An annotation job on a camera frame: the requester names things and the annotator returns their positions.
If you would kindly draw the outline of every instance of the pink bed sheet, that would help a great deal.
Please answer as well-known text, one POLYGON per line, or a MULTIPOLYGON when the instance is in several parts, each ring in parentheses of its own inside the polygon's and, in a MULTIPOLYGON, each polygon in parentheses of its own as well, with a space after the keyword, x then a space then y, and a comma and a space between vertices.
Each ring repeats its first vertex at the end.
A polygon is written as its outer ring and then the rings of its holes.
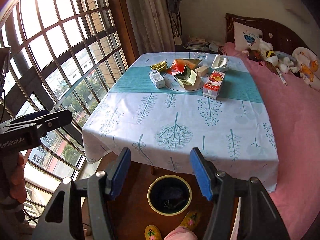
POLYGON ((234 50, 246 65, 267 108, 279 157, 276 191, 270 196, 292 240, 300 240, 320 210, 320 93, 292 73, 288 86, 265 66, 234 50))

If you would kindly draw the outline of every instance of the table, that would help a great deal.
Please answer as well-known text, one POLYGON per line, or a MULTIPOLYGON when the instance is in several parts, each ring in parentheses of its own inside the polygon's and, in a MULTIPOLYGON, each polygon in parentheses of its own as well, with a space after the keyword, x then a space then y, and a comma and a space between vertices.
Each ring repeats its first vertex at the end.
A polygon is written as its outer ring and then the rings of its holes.
MULTIPOLYGON (((218 100, 202 89, 186 92, 169 74, 157 90, 150 65, 193 53, 143 54, 117 81, 83 126, 88 163, 107 153, 131 150, 132 161, 192 174, 189 154, 198 147, 217 169, 239 179, 257 176, 265 188, 276 188, 278 156, 268 113, 241 59, 228 57, 230 70, 218 100)), ((211 66, 215 55, 202 63, 211 66)))

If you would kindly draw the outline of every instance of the wooden headboard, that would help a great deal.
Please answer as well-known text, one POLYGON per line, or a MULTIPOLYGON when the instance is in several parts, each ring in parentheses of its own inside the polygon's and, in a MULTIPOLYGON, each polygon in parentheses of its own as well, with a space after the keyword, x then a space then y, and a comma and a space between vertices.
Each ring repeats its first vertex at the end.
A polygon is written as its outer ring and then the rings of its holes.
POLYGON ((282 51, 292 55, 298 47, 308 48, 305 42, 288 27, 268 19, 241 17, 234 14, 226 14, 226 42, 235 42, 235 30, 233 22, 238 22, 263 32, 263 40, 270 42, 274 51, 282 51))

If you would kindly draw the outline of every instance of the wooden floor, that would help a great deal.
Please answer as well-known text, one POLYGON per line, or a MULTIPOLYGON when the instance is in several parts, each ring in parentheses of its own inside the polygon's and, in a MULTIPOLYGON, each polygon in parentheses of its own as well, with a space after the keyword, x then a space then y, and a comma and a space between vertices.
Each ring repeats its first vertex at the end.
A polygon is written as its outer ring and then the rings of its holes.
POLYGON ((160 168, 156 169, 155 174, 152 175, 150 166, 135 162, 131 162, 120 196, 108 205, 119 240, 144 239, 144 229, 148 225, 157 226, 164 238, 179 226, 184 216, 192 210, 202 213, 200 224, 194 232, 198 239, 202 239, 213 207, 211 202, 202 197, 194 175, 174 173, 160 168), (168 174, 184 178, 192 190, 192 201, 188 209, 182 214, 171 217, 154 212, 147 200, 150 184, 156 178, 168 174))

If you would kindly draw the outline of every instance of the human hand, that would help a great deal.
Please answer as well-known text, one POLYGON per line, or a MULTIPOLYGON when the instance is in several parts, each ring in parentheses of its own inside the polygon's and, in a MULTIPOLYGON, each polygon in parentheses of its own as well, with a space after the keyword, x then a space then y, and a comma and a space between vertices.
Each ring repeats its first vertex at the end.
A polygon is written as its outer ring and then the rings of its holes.
POLYGON ((27 199, 26 181, 24 180, 23 170, 24 159, 19 153, 18 164, 10 177, 10 195, 19 203, 24 203, 27 199))

